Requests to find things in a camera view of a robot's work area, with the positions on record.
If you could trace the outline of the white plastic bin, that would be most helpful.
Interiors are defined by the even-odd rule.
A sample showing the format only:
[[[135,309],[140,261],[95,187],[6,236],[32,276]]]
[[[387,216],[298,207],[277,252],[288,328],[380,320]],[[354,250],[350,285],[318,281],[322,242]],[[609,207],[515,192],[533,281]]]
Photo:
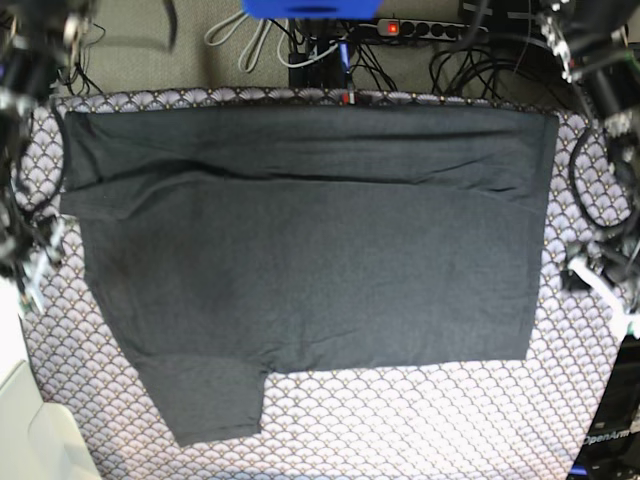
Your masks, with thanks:
[[[72,413],[43,400],[26,361],[1,382],[1,477],[101,477]]]

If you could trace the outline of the fan-patterned tablecloth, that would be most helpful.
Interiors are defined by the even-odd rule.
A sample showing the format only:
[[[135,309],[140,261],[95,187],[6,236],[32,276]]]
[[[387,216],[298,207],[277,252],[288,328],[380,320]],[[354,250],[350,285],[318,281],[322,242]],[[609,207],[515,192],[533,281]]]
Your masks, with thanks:
[[[539,292],[521,360],[272,373],[256,434],[180,445],[124,355],[85,280],[79,221],[61,200],[69,171],[65,116],[226,106],[465,106],[558,119]],[[604,225],[629,212],[596,130],[569,157],[587,117],[506,103],[368,93],[343,105],[322,90],[164,90],[96,95],[38,108],[20,172],[21,205],[52,196],[65,222],[60,263],[42,281],[44,312],[22,328],[44,401],[70,410],[103,479],[563,479],[577,458],[618,356],[597,296],[562,289],[570,243],[592,243],[577,204]]]

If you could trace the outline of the black power strip red switch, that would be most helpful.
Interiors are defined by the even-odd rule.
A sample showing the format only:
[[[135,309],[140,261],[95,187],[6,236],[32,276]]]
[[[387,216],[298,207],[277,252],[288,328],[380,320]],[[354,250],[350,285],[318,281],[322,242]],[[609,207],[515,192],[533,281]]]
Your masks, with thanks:
[[[469,29],[468,25],[459,23],[390,18],[377,19],[373,25],[381,37],[444,42],[462,39]]]

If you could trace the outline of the black OpenArm box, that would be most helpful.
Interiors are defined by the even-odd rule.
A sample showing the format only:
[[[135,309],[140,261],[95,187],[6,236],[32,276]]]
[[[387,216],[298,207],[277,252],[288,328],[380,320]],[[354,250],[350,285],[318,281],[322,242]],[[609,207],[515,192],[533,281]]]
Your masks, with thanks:
[[[621,343],[609,382],[570,479],[639,477],[639,340]]]

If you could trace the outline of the dark grey T-shirt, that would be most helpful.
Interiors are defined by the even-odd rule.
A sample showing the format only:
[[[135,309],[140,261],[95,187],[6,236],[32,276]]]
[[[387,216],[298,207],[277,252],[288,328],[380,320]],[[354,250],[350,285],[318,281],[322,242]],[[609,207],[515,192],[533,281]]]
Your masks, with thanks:
[[[182,446],[256,434],[272,373],[526,355],[554,116],[226,106],[64,127],[86,283]]]

